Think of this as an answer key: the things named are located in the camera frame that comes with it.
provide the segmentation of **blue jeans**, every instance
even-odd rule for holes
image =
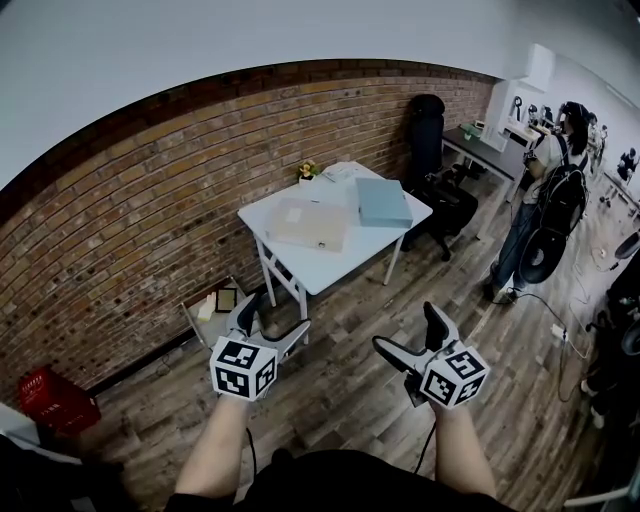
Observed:
[[[516,218],[511,224],[497,263],[491,266],[493,285],[502,288],[513,274],[513,287],[524,290],[527,282],[520,275],[520,260],[524,254],[529,237],[538,226],[539,213],[536,212],[537,204],[522,203]]]

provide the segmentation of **black office chair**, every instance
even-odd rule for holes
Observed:
[[[409,110],[407,142],[411,163],[403,187],[430,206],[433,214],[405,235],[402,248],[409,250],[411,242],[427,231],[442,247],[442,260],[449,261],[451,253],[444,237],[457,235],[469,223],[478,209],[478,200],[459,187],[468,169],[461,165],[454,165],[453,170],[442,168],[442,100],[433,94],[420,94],[411,99]]]

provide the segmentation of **red crate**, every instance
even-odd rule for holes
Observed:
[[[20,405],[34,421],[75,435],[100,419],[93,399],[48,367],[20,381]]]

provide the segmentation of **blue box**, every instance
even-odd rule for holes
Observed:
[[[362,226],[411,228],[413,216],[398,180],[356,178],[356,189]]]

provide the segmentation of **white cube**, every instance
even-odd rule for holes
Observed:
[[[420,391],[447,409],[453,409],[478,394],[489,366],[473,347],[427,365]]]
[[[277,361],[275,349],[220,336],[209,361],[213,388],[253,402],[276,380]]]

